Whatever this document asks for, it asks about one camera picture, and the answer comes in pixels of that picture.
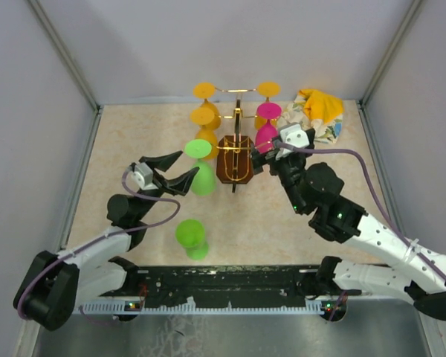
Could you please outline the pink wine glass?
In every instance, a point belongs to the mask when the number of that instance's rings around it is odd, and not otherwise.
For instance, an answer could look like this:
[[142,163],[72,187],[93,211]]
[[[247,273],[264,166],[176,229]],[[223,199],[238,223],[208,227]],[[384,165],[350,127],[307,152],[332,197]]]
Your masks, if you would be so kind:
[[282,109],[276,103],[264,102],[258,106],[256,114],[264,120],[255,137],[255,145],[259,153],[263,154],[273,149],[272,139],[278,136],[278,131],[271,121],[277,120],[281,113]]

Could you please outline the green wine glass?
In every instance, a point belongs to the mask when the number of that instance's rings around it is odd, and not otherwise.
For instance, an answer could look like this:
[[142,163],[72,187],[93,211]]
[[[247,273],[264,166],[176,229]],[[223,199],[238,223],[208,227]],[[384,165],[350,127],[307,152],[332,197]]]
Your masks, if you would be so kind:
[[193,168],[198,168],[190,187],[197,196],[210,195],[216,189],[216,176],[213,168],[204,160],[211,152],[211,143],[204,139],[193,139],[184,148],[184,153],[195,159]]
[[175,238],[191,260],[203,260],[209,251],[205,228],[197,219],[181,221],[175,229]]

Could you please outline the yellow wine glass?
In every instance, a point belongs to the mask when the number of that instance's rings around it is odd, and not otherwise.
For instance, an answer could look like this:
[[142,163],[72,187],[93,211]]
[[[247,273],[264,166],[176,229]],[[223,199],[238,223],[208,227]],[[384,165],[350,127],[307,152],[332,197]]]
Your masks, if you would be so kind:
[[215,126],[220,127],[221,125],[221,119],[220,119],[220,113],[219,110],[216,108],[216,105],[211,103],[209,99],[215,94],[216,87],[209,82],[203,82],[196,85],[193,89],[193,95],[197,97],[198,99],[203,100],[203,103],[200,106],[207,107],[209,109],[212,109],[215,113],[216,118],[218,118],[219,124],[215,124]]
[[195,138],[206,140],[212,145],[210,154],[204,157],[204,159],[212,160],[216,158],[219,154],[219,149],[217,148],[219,142],[215,134],[218,126],[215,126],[215,124],[219,124],[219,122],[213,110],[200,106],[190,113],[190,120],[200,126]]
[[[275,97],[280,92],[280,86],[276,82],[263,82],[256,87],[256,91],[265,98],[265,102],[270,102],[272,97]],[[266,119],[255,114],[254,127],[260,129],[266,123]]]

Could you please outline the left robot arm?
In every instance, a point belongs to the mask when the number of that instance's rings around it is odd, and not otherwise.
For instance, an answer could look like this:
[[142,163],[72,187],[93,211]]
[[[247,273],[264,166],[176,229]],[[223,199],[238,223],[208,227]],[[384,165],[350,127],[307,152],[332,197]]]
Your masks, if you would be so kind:
[[155,224],[143,218],[158,202],[181,207],[176,196],[185,196],[198,173],[194,167],[172,179],[166,172],[182,155],[176,151],[158,157],[143,156],[131,163],[121,178],[126,190],[107,203],[110,226],[98,237],[75,248],[57,253],[41,251],[34,258],[13,299],[19,317],[35,321],[49,331],[59,329],[75,309],[108,292],[135,293],[139,276],[135,265],[121,257],[143,241],[148,229],[163,225],[168,216]]

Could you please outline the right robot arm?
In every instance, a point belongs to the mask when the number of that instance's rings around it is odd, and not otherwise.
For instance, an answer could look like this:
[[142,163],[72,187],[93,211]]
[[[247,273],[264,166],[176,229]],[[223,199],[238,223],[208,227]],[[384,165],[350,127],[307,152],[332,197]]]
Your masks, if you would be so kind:
[[446,254],[424,247],[392,226],[386,213],[379,221],[344,197],[344,182],[326,163],[307,165],[318,153],[315,132],[286,126],[267,142],[267,151],[251,147],[253,171],[268,167],[296,214],[309,215],[309,226],[328,242],[359,248],[382,266],[324,257],[317,271],[318,288],[328,294],[350,291],[403,300],[419,312],[446,321]]

